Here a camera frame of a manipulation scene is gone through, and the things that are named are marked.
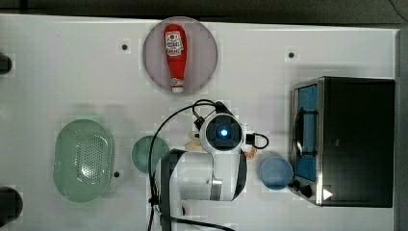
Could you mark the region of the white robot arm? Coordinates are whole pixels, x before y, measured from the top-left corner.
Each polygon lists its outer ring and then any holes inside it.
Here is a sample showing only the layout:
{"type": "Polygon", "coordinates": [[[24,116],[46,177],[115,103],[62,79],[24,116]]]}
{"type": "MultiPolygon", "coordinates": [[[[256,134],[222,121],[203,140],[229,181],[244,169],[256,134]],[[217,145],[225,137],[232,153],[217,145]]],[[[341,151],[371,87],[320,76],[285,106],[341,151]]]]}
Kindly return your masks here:
{"type": "Polygon", "coordinates": [[[242,192],[247,173],[245,129],[221,102],[200,100],[189,106],[215,112],[195,121],[200,150],[169,150],[154,172],[161,231],[235,231],[231,227],[183,217],[183,200],[232,201],[242,192]]]}

